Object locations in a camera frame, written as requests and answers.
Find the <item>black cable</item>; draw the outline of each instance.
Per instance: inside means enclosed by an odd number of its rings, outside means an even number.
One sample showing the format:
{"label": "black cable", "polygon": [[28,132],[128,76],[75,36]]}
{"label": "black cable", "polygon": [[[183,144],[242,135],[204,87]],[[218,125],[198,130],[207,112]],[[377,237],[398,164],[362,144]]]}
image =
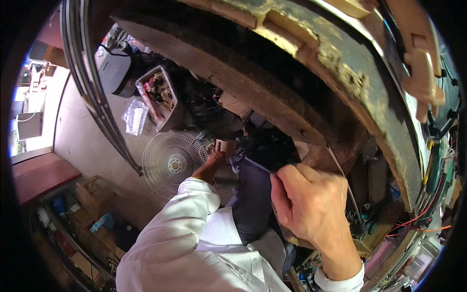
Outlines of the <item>black cable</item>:
{"label": "black cable", "polygon": [[103,44],[100,44],[99,46],[101,46],[102,48],[104,48],[109,54],[111,54],[112,56],[121,56],[121,57],[129,57],[130,55],[122,55],[122,54],[115,54],[115,53],[112,53],[108,47],[104,46]]}

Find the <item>bubble wrap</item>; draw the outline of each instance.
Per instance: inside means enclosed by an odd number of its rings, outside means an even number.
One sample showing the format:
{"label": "bubble wrap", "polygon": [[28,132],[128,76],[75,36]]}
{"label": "bubble wrap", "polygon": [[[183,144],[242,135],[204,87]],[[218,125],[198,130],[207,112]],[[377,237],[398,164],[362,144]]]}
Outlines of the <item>bubble wrap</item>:
{"label": "bubble wrap", "polygon": [[133,99],[128,105],[127,109],[121,116],[121,119],[127,123],[125,133],[138,136],[141,134],[148,116],[149,107],[146,106],[142,101]]}

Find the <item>white shirt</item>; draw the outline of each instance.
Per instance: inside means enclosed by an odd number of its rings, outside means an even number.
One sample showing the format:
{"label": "white shirt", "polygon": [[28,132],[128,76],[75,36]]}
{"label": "white shirt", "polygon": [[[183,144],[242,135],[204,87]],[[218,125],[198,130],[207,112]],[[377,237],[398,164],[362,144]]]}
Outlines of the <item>white shirt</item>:
{"label": "white shirt", "polygon": [[[241,244],[232,209],[219,209],[216,190],[187,178],[143,229],[117,268],[118,292],[282,291],[280,270],[285,250],[270,230],[247,246]],[[325,292],[357,292],[364,267],[355,277],[331,281],[318,270],[315,281]]]}

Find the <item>electric fan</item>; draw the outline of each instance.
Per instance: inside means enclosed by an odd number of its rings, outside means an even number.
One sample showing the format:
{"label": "electric fan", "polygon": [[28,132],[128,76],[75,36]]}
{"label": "electric fan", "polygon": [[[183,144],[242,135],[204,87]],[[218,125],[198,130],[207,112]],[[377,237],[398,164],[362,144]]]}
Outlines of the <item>electric fan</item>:
{"label": "electric fan", "polygon": [[178,186],[203,166],[207,152],[195,136],[183,131],[159,133],[143,152],[143,175],[160,196],[171,199]]}

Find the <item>right hand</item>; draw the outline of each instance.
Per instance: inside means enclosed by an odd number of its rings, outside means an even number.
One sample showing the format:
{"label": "right hand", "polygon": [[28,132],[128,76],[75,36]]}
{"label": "right hand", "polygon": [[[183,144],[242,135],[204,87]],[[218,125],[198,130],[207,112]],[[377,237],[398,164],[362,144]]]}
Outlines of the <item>right hand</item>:
{"label": "right hand", "polygon": [[347,180],[304,165],[286,165],[271,174],[271,199],[279,222],[309,241],[323,258],[331,280],[345,280],[361,269],[361,260],[345,218]]}

